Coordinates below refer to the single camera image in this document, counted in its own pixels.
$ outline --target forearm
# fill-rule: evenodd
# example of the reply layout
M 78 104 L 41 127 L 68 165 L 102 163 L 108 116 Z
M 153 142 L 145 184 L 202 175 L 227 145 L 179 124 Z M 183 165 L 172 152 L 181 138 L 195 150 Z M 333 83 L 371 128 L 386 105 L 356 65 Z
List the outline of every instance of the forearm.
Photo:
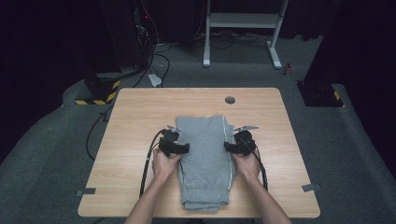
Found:
M 290 219 L 276 200 L 262 186 L 256 177 L 246 177 L 256 206 L 259 208 L 262 222 L 265 224 L 291 223 Z
M 156 178 L 151 181 L 145 193 L 137 201 L 134 209 L 125 220 L 125 224 L 149 224 L 154 214 L 155 206 L 158 201 L 161 188 L 165 184 L 166 179 Z

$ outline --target gray carpet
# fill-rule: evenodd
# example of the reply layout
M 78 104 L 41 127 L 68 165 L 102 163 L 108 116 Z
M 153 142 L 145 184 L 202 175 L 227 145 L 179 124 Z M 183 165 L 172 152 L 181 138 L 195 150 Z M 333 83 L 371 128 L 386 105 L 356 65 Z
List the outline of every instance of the gray carpet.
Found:
M 342 85 L 333 85 L 345 107 L 306 107 L 296 86 L 303 80 L 320 39 L 279 39 L 276 49 L 292 74 L 275 70 L 264 42 L 236 42 L 211 51 L 210 68 L 202 67 L 203 48 L 174 45 L 163 52 L 171 62 L 167 87 L 276 87 L 280 89 L 292 128 L 316 192 L 321 215 L 294 223 L 396 223 L 396 183 L 375 151 Z M 216 47 L 229 42 L 213 41 Z M 158 51 L 168 49 L 161 46 Z M 155 57 L 152 66 L 163 75 L 167 61 Z M 131 88 L 139 76 L 121 81 Z M 33 126 L 0 166 L 0 223 L 93 223 L 80 217 L 76 197 L 84 189 L 93 162 L 87 156 L 87 134 L 109 105 L 75 105 L 82 82 L 64 93 L 64 104 Z M 151 88 L 143 77 L 137 88 Z M 98 122 L 90 138 L 93 155 L 106 122 Z M 107 218 L 100 223 L 122 223 Z

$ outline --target person's left hand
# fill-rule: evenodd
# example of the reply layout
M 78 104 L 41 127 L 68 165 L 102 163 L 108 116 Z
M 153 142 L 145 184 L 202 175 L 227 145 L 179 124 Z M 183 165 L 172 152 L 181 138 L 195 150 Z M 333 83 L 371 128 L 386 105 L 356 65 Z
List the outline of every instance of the person's left hand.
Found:
M 168 158 L 159 148 L 154 148 L 152 153 L 152 170 L 154 171 L 154 175 L 156 177 L 163 177 L 167 179 L 169 175 L 174 172 L 176 164 L 178 160 L 180 160 L 181 155 Z

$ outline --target hand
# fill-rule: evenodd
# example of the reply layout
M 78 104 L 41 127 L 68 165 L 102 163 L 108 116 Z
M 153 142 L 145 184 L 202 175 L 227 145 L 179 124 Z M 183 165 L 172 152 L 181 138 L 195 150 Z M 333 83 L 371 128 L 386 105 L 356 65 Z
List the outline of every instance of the hand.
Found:
M 258 155 L 257 150 L 254 150 L 252 153 Z M 248 154 L 246 157 L 244 157 L 243 154 L 233 154 L 236 168 L 245 179 L 258 178 L 261 170 L 259 162 L 252 153 Z
M 154 177 L 160 177 L 166 180 L 169 175 L 174 172 L 181 155 L 176 155 L 174 158 L 168 158 L 159 148 L 154 148 L 152 153 L 152 171 L 154 172 Z

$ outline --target gray fabric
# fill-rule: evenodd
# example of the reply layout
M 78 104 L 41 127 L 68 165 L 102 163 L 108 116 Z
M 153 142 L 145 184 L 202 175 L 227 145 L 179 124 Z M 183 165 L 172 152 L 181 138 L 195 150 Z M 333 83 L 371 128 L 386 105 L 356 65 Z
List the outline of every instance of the gray fabric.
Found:
M 178 166 L 181 202 L 187 210 L 218 211 L 228 204 L 235 168 L 224 148 L 233 141 L 233 126 L 223 116 L 177 117 L 179 144 L 190 143 Z

